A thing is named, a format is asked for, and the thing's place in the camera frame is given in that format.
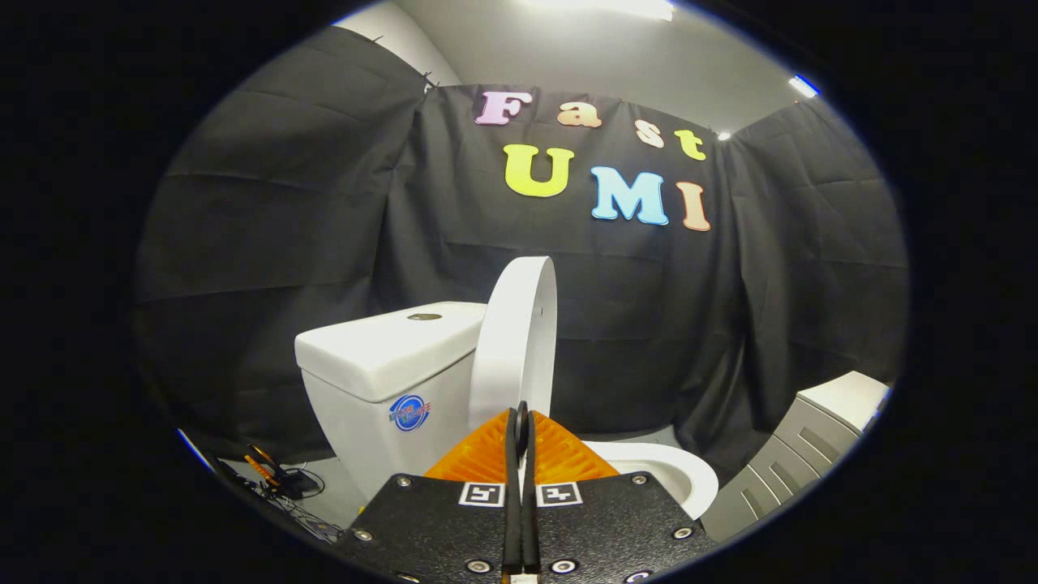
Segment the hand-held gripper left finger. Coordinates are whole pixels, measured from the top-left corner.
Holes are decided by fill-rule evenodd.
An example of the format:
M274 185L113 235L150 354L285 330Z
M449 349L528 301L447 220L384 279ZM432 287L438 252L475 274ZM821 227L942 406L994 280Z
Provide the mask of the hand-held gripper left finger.
M397 472L342 531L342 558L393 583L508 583L523 571L523 410L508 408L425 474Z

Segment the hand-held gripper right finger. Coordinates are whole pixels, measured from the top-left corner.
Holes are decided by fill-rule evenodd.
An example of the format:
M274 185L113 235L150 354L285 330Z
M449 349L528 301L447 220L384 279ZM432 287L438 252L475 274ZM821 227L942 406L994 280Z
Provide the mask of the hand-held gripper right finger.
M708 553L711 466L666 444L583 441L523 410L523 583L634 583Z

